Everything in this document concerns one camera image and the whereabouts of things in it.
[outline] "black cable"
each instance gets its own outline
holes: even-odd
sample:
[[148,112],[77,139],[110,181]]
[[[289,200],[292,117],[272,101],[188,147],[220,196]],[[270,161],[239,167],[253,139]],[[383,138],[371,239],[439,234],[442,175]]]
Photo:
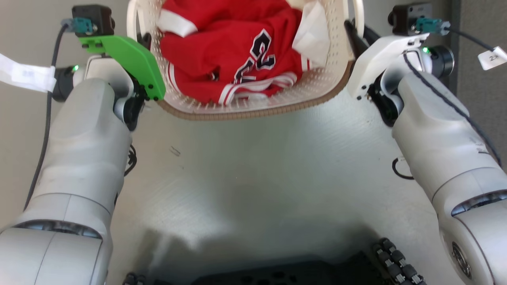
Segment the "black cable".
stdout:
[[453,33],[458,34],[458,35],[460,35],[460,36],[462,36],[462,37],[464,37],[464,38],[467,38],[467,39],[469,39],[470,41],[472,41],[472,42],[474,42],[474,43],[478,44],[479,46],[481,46],[481,47],[483,47],[483,48],[485,48],[485,49],[487,49],[487,50],[489,50],[489,51],[493,51],[493,52],[495,51],[495,48],[493,48],[492,46],[490,46],[490,45],[488,45],[488,44],[484,43],[484,42],[483,42],[483,41],[481,41],[480,39],[478,39],[478,38],[476,38],[476,37],[474,37],[474,36],[472,36],[472,35],[470,35],[470,34],[468,34],[468,33],[464,32],[464,31],[460,31],[460,30],[457,30],[457,29],[453,29],[453,28],[451,28],[451,27],[445,27],[445,28],[444,28],[444,30],[448,30],[449,32],[453,32]]
[[127,176],[136,166],[137,164],[137,151],[135,151],[135,147],[130,145],[130,150],[128,152],[128,165],[129,168],[125,171],[124,177]]
[[[55,42],[55,49],[53,51],[53,59],[51,60],[51,66],[56,66],[56,59],[58,58],[58,51],[60,49],[60,43],[62,41],[63,33],[67,29],[68,25],[64,24],[58,33],[58,37]],[[39,174],[41,173],[42,163],[44,162],[44,157],[46,156],[46,150],[48,148],[48,140],[49,140],[49,128],[51,126],[51,100],[52,93],[48,91],[48,96],[46,100],[46,127],[44,129],[44,139],[42,141],[42,150],[41,156],[39,157],[39,163],[37,164],[37,168],[35,169],[35,174],[33,175],[32,183],[30,185],[30,190],[28,191],[28,197],[26,198],[25,208],[28,207],[28,203],[30,203],[30,199],[33,195],[33,191],[35,190],[35,185],[37,184],[37,180],[39,179]]]
[[412,176],[405,176],[403,174],[400,174],[398,172],[398,170],[396,169],[396,164],[398,163],[399,159],[396,158],[395,160],[393,160],[392,162],[392,171],[394,171],[394,174],[398,175],[399,177],[403,178],[403,179],[406,179],[406,180],[414,180],[414,178]]
[[424,78],[421,73],[417,69],[415,69],[414,66],[410,63],[407,54],[405,53],[403,55],[405,58],[405,63],[408,65],[410,70],[419,78],[429,89],[431,89],[440,99],[442,99],[447,105],[451,106],[458,114],[463,116],[467,122],[470,123],[472,128],[475,129],[475,131],[479,134],[479,136],[482,137],[486,145],[491,149],[491,152],[493,153],[493,156],[495,157],[496,161],[498,162],[498,165],[502,167],[502,161],[500,159],[500,155],[498,154],[498,151],[496,150],[493,142],[489,139],[489,137],[486,135],[486,133],[481,129],[481,127],[472,120],[465,112],[463,112],[460,108],[458,108],[453,102],[451,102],[449,99],[447,99],[446,96],[444,96],[439,90],[437,90],[426,78]]

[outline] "white stripe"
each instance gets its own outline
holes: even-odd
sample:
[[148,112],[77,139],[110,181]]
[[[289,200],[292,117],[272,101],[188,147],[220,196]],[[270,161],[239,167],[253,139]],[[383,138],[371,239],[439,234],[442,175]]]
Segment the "white stripe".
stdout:
[[171,66],[171,63],[168,61],[168,62],[167,62],[166,69],[165,69],[165,70],[167,70],[167,72],[166,72],[166,74],[165,74],[165,78],[167,79],[167,82],[169,83],[169,85],[171,85],[171,87],[172,87],[174,90],[176,90],[176,88],[174,87],[174,85],[173,85],[173,84],[172,84],[172,82],[171,82],[171,76],[169,76],[169,72],[170,72],[170,68],[169,68],[169,67],[170,67],[170,66]]
[[308,71],[308,61],[307,60],[308,60],[308,58],[301,55],[301,70],[303,70],[303,72]]
[[242,84],[237,84],[237,85],[228,84],[224,88],[224,90],[222,91],[222,94],[220,95],[219,104],[224,104],[224,100],[225,100],[229,90],[230,90],[229,97],[227,97],[227,101],[225,102],[225,105],[229,105],[232,102],[232,100],[235,97],[236,90],[238,90],[239,88],[244,88],[244,89],[248,89],[250,91],[260,92],[260,91],[266,90],[271,84],[274,84],[274,85],[282,87],[282,88],[287,88],[287,87],[294,85],[294,83],[296,83],[297,80],[298,80],[298,76],[295,73],[286,72],[286,73],[283,73],[279,76],[265,79],[265,80],[247,82],[247,83],[242,83]]
[[184,38],[197,32],[197,27],[191,21],[169,10],[160,10],[157,26],[161,31],[169,31]]
[[236,98],[248,98],[248,100],[264,100],[268,98],[266,94],[258,92],[240,92],[235,96]]
[[183,94],[179,88],[178,88],[178,84],[176,83],[176,77],[174,77],[174,65],[172,63],[169,64],[169,77],[172,81],[172,85],[173,87],[175,88],[175,90],[179,93],[179,94]]
[[225,98],[227,97],[227,94],[229,94],[229,90],[231,90],[234,87],[234,84],[227,84],[224,89],[222,90],[222,93],[220,94],[219,104],[224,104]]

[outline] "basket handle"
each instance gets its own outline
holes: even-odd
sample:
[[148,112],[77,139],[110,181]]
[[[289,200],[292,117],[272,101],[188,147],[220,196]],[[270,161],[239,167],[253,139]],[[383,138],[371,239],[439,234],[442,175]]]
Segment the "basket handle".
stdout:
[[365,5],[363,0],[354,0],[355,28],[362,39],[365,34]]
[[129,38],[137,41],[138,33],[143,35],[148,32],[144,20],[144,10],[139,4],[139,0],[130,0],[127,9],[127,36]]

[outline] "white tag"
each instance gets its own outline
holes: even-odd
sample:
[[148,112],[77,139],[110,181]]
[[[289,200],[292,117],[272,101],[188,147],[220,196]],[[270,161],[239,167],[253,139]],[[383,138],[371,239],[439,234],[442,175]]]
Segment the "white tag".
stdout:
[[490,70],[507,62],[507,54],[500,47],[496,47],[495,52],[481,53],[478,58],[484,70]]
[[0,81],[40,92],[53,92],[56,68],[17,63],[0,54]]
[[330,43],[324,7],[319,1],[307,3],[292,48],[311,61],[310,67],[325,67]]

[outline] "green mounting bracket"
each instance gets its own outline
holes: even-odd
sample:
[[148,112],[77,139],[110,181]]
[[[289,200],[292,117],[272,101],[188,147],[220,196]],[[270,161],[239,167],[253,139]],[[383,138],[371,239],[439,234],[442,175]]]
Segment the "green mounting bracket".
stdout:
[[155,56],[143,45],[128,37],[102,35],[79,38],[89,53],[107,54],[114,58],[144,87],[149,99],[162,100],[165,84]]

